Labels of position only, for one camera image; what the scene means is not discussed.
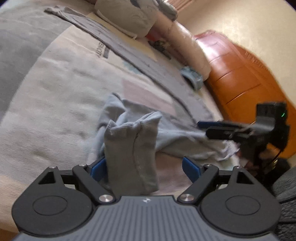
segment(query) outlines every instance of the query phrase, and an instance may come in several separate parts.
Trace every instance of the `black device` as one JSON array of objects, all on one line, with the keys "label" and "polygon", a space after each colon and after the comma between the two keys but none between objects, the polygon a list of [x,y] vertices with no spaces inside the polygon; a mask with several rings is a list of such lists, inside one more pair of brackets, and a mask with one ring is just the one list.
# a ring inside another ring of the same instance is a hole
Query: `black device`
[{"label": "black device", "polygon": [[[284,103],[257,105],[251,125],[199,122],[211,139],[232,139],[258,150],[287,145],[289,126]],[[187,157],[182,168],[192,185],[173,196],[123,196],[99,185],[106,159],[72,170],[48,167],[15,201],[12,217],[20,234],[15,241],[276,241],[281,215],[275,197],[244,168],[219,170]],[[72,184],[75,189],[65,187]],[[220,184],[227,184],[218,189]]]}]

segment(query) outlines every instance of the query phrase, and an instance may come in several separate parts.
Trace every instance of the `gray ribbed panel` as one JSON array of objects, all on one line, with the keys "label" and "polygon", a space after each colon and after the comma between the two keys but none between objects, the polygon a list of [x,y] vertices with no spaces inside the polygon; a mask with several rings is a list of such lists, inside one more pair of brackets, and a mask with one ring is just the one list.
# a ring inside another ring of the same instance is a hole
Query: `gray ribbed panel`
[{"label": "gray ribbed panel", "polygon": [[101,206],[79,230],[55,238],[19,235],[15,241],[278,241],[272,234],[240,239],[209,227],[195,207],[177,204],[172,196],[122,197]]}]

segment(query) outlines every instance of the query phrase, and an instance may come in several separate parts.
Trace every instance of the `wooden floor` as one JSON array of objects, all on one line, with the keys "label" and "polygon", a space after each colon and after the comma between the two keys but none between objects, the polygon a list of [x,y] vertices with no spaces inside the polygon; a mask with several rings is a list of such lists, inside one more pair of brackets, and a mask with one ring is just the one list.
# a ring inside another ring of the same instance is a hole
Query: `wooden floor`
[{"label": "wooden floor", "polygon": [[12,240],[17,234],[12,233],[3,229],[0,229],[0,237],[1,241],[10,241]]}]

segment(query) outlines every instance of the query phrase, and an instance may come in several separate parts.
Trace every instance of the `beige wall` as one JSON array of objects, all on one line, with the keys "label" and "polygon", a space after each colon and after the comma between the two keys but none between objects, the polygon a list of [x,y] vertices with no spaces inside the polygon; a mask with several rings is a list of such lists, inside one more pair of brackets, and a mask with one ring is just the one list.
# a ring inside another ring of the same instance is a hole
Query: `beige wall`
[{"label": "beige wall", "polygon": [[284,0],[195,0],[178,21],[193,34],[222,32],[255,53],[296,104],[296,12]]}]

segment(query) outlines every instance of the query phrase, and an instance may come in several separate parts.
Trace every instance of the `silver screw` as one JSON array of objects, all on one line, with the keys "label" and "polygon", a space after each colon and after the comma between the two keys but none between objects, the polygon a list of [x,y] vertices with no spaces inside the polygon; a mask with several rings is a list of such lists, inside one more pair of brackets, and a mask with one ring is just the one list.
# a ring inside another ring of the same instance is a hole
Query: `silver screw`
[{"label": "silver screw", "polygon": [[113,197],[111,195],[104,194],[104,195],[99,196],[99,200],[101,202],[111,202],[111,201],[113,201]]},{"label": "silver screw", "polygon": [[189,193],[186,193],[186,194],[182,194],[180,196],[180,199],[183,201],[183,202],[191,202],[194,200],[194,196],[189,194]]}]

